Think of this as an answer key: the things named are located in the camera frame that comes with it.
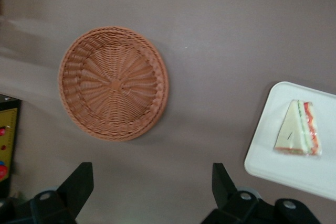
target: round woven basket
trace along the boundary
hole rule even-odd
[[[111,141],[131,140],[153,127],[169,89],[158,51],[123,27],[80,36],[62,60],[58,82],[72,120],[91,136]]]

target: basket rim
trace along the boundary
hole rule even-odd
[[[66,99],[66,94],[64,93],[64,85],[62,83],[63,76],[64,76],[64,68],[65,68],[65,65],[67,63],[67,60],[69,59],[69,57],[71,55],[72,50],[75,49],[79,45],[79,43],[81,41],[83,41],[84,39],[87,39],[87,38],[89,38],[89,37],[91,37],[92,35],[95,35],[95,34],[108,33],[108,32],[120,33],[120,34],[123,34],[123,35],[129,35],[137,43],[145,44],[146,47],[153,52],[157,62],[159,63],[159,66],[161,68],[163,83],[164,83],[164,87],[163,87],[163,91],[162,91],[163,95],[162,95],[161,102],[158,106],[158,110],[157,110],[156,114],[151,118],[150,122],[147,123],[145,127],[141,128],[137,131],[134,131],[130,134],[121,136],[121,137],[110,137],[108,135],[97,133],[97,132],[87,128],[80,120],[78,120],[70,109],[70,106],[69,106],[68,101]],[[135,32],[135,31],[133,31],[129,28],[126,28],[126,27],[103,26],[103,27],[97,27],[97,28],[91,29],[88,32],[82,34],[67,49],[67,51],[65,52],[65,54],[62,58],[62,61],[61,61],[60,67],[59,67],[59,71],[58,71],[58,89],[59,89],[59,95],[60,95],[62,104],[63,104],[67,114],[70,116],[70,118],[73,120],[73,122],[75,122],[75,124],[78,127],[80,127],[83,131],[85,131],[89,135],[91,135],[93,137],[96,137],[96,138],[99,138],[101,140],[121,142],[121,141],[132,140],[136,137],[141,136],[142,134],[149,131],[158,122],[158,120],[161,118],[161,116],[162,116],[162,114],[163,114],[163,112],[164,112],[164,110],[167,106],[167,100],[168,100],[168,96],[169,96],[169,79],[168,79],[168,74],[167,74],[167,69],[166,69],[165,63],[164,63],[160,53],[158,52],[156,47],[150,41],[148,41],[144,36],[142,36],[141,34]]]

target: metal screw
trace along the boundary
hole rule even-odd
[[[50,197],[50,193],[45,193],[40,196],[40,200],[45,200],[45,199],[48,199],[49,197]]]
[[[244,199],[244,200],[250,200],[250,199],[252,199],[251,195],[248,194],[248,193],[241,193],[241,194],[240,194],[240,197],[241,197],[242,199]]]
[[[292,201],[289,201],[289,200],[285,200],[283,202],[284,206],[289,208],[289,209],[296,209],[296,205],[292,202]]]

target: sandwich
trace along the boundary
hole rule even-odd
[[[311,102],[291,101],[274,149],[288,154],[321,155]]]

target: white plate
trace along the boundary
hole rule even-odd
[[[286,155],[273,150],[291,100],[311,101],[322,155]],[[251,175],[336,200],[336,95],[290,82],[271,89],[245,159]]]

